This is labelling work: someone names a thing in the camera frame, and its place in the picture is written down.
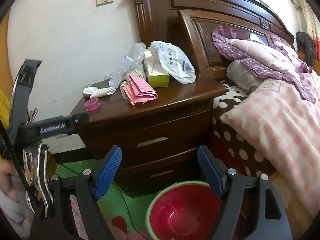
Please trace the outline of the person's left hand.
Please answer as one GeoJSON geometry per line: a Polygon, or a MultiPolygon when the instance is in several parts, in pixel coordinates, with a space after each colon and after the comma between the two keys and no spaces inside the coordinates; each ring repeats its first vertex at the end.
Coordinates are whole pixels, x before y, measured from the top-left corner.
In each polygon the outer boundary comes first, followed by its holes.
{"type": "Polygon", "coordinates": [[[12,161],[1,159],[1,208],[22,203],[25,189],[12,161]]]}

